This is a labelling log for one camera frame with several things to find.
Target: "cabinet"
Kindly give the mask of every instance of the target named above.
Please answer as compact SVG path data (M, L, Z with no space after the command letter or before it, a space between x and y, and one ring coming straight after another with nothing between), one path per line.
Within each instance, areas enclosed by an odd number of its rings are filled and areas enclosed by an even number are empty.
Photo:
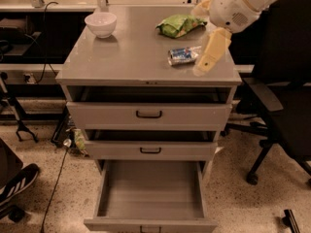
M181 39L156 25L190 7L111 6L108 39L86 28L58 73L68 110L102 176L90 230L212 232L202 196L240 83L226 54L208 74L169 66L169 50L200 45L203 28Z

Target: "white bowl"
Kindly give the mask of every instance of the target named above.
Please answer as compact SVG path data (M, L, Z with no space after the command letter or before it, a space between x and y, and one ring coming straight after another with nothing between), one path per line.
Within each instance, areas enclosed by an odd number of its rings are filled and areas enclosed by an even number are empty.
M117 25L116 15L109 12L96 12L86 17L88 29L99 38L111 36Z

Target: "power outlet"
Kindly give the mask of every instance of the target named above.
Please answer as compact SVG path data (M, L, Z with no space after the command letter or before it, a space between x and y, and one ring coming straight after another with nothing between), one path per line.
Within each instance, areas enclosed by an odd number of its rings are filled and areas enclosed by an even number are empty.
M26 83L29 83L29 84L37 83L36 78L34 77L33 73L26 73L26 74L23 74L23 76L24 76L24 80Z

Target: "shoe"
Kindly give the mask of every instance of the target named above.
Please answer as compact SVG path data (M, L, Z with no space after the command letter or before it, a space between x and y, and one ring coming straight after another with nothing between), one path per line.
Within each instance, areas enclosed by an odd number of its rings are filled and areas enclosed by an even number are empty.
M11 179L0 194L0 206L8 203L15 195L27 189L37 178L39 167L30 164L21 169L20 172Z

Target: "black pants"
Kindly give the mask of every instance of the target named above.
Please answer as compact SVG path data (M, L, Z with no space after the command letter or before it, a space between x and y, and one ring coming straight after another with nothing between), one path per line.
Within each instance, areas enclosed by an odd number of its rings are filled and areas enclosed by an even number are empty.
M5 186L22 168L22 161L0 138L0 188Z

